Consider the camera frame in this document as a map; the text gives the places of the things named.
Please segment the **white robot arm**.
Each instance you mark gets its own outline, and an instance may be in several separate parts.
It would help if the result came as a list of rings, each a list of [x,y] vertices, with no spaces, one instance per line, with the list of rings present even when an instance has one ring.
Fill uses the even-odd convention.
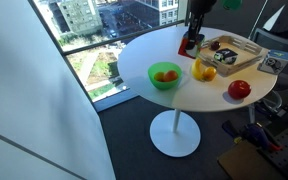
[[[194,48],[196,37],[201,29],[204,15],[211,11],[217,0],[191,0],[190,1],[190,25],[188,29],[187,50]]]

